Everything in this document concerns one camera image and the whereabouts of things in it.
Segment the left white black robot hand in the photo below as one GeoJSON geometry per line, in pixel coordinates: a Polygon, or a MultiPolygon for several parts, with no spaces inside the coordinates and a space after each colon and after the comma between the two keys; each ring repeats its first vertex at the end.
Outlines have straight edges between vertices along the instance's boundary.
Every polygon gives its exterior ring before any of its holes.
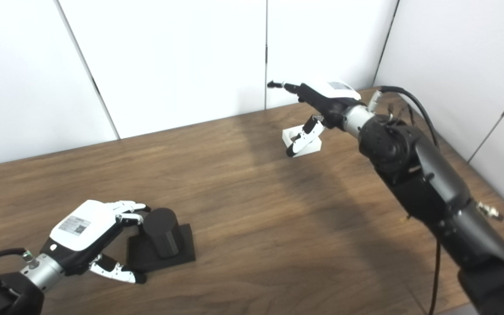
{"type": "Polygon", "coordinates": [[[127,227],[142,228],[151,208],[130,200],[116,202],[84,201],[62,219],[50,232],[40,250],[58,265],[65,277],[83,275],[86,271],[131,284],[144,284],[144,273],[132,270],[103,253],[127,227]]]}

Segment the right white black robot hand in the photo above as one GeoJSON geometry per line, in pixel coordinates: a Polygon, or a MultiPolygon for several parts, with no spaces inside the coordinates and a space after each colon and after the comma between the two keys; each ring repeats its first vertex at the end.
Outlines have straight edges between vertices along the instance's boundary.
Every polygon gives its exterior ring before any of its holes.
{"type": "Polygon", "coordinates": [[[282,88],[297,96],[299,102],[312,106],[318,114],[312,115],[287,147],[289,157],[297,156],[326,128],[344,131],[347,112],[354,106],[363,105],[361,96],[342,80],[320,80],[292,84],[271,80],[267,88],[282,88]]]}

